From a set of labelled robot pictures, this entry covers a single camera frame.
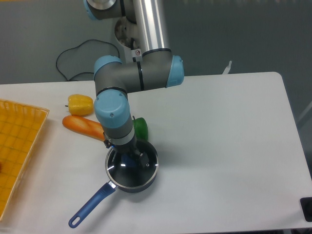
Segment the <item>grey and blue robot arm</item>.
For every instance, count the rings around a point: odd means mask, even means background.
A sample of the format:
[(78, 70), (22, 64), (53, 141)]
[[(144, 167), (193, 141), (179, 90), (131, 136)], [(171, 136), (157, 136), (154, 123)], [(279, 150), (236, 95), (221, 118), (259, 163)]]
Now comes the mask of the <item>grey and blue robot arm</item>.
[(94, 64), (95, 114), (103, 127), (105, 146), (129, 155), (141, 167), (150, 165), (137, 147), (130, 114), (129, 93), (168, 88), (184, 80), (181, 57), (168, 45), (163, 2), (160, 0), (86, 0), (92, 19), (129, 17), (138, 29), (140, 61), (123, 64), (118, 57), (103, 56)]

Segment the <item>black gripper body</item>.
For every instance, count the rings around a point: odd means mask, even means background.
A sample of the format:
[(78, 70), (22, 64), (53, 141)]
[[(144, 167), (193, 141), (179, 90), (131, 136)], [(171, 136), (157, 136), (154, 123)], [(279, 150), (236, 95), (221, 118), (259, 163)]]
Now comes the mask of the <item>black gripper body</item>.
[(103, 133), (105, 138), (104, 145), (109, 149), (106, 159), (111, 157), (111, 154), (119, 153), (130, 157), (138, 157), (142, 155), (142, 151), (137, 147), (137, 137), (135, 132), (130, 132), (122, 138), (111, 138)]

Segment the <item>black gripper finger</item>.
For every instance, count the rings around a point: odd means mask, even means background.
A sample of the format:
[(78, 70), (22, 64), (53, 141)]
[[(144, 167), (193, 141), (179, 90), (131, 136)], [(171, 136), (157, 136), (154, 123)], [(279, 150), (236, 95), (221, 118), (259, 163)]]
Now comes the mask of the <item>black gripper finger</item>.
[(150, 160), (146, 152), (140, 153), (137, 156), (137, 162), (138, 162), (139, 167), (141, 168), (146, 168), (150, 166)]

